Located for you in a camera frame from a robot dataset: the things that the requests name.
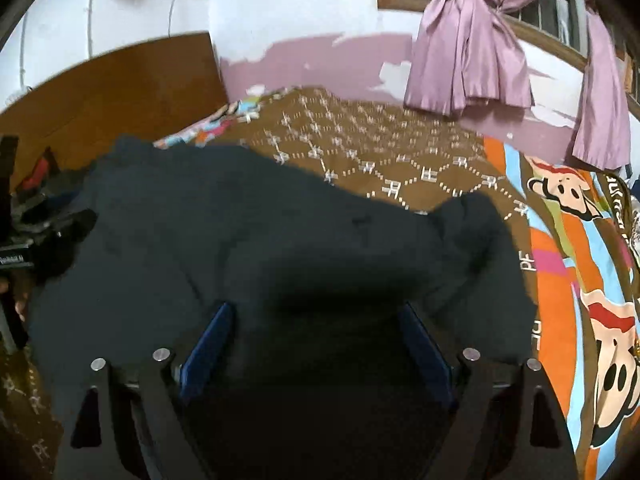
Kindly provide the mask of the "large black padded jacket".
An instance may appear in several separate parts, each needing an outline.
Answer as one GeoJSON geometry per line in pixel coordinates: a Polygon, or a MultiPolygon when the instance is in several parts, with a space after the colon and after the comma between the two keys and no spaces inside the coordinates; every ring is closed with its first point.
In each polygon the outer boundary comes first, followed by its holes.
{"type": "Polygon", "coordinates": [[[535,306],[513,238],[482,193],[427,214],[367,200],[248,148],[117,143],[70,211],[91,228],[32,305],[34,357],[68,425],[103,358],[133,370],[223,304],[236,335],[198,424],[242,438],[359,441],[435,420],[400,328],[518,365],[535,306]]]}

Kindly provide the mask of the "black and red clothes pile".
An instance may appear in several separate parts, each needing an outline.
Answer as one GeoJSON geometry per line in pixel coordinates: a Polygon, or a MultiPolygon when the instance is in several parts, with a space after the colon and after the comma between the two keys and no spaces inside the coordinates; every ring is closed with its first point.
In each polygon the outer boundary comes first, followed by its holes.
{"type": "Polygon", "coordinates": [[[96,164],[62,169],[46,148],[32,171],[11,194],[11,219],[16,232],[39,233],[70,212],[86,177],[96,164]]]}

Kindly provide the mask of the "brown wooden headboard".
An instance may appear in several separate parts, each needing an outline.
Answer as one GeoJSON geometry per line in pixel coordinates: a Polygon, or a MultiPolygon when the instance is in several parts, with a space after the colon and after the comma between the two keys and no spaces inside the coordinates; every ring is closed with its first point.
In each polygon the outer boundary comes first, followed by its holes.
{"type": "Polygon", "coordinates": [[[155,141],[228,102],[206,32],[173,36],[92,58],[29,91],[1,114],[17,136],[13,185],[44,150],[58,166],[80,168],[120,136],[155,141]]]}

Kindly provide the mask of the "colourful cartoon patterned bedsheet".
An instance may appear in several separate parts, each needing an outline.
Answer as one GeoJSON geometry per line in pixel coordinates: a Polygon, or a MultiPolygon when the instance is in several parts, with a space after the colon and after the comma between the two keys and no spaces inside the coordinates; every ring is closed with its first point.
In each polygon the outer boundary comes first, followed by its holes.
{"type": "MultiPolygon", "coordinates": [[[[191,129],[155,141],[248,148],[345,192],[416,214],[447,200],[486,195],[509,229],[536,312],[529,359],[541,362],[572,441],[576,479],[639,474],[639,261],[628,236],[629,192],[616,174],[545,162],[444,118],[320,88],[275,91],[221,107],[191,129]]],[[[28,341],[1,367],[1,463],[6,478],[56,479],[65,425],[38,370],[29,333],[43,286],[16,272],[16,304],[28,341]]],[[[191,436],[212,479],[422,479],[444,418],[405,434],[342,440],[242,438],[221,410],[196,416],[222,387],[221,367],[186,407],[191,436]]]]}

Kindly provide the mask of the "purple curtain panel at right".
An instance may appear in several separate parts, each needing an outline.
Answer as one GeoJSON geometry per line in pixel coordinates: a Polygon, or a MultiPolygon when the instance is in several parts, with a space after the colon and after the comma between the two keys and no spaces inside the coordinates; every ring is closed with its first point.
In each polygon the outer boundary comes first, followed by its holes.
{"type": "Polygon", "coordinates": [[[614,170],[630,163],[630,121],[614,44],[600,14],[586,7],[588,58],[572,154],[586,164],[614,170]]]}

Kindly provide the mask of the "knotted purple satin curtain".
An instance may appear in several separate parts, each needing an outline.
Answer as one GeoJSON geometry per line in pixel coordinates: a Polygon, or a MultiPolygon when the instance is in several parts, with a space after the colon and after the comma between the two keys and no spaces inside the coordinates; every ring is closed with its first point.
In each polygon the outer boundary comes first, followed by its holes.
{"type": "Polygon", "coordinates": [[[405,104],[458,116],[470,106],[534,104],[525,53],[486,0],[431,0],[412,51],[405,104]]]}

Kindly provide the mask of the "wooden framed barred window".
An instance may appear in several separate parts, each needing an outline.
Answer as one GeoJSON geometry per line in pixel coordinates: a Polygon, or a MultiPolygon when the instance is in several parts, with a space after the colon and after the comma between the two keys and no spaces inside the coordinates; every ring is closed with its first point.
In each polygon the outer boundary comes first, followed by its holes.
{"type": "MultiPolygon", "coordinates": [[[[431,0],[378,0],[381,10],[423,12],[431,0]]],[[[612,0],[486,0],[515,36],[582,70],[589,54],[588,13],[602,18],[610,35],[629,110],[639,114],[639,35],[624,24],[612,0]]]]}

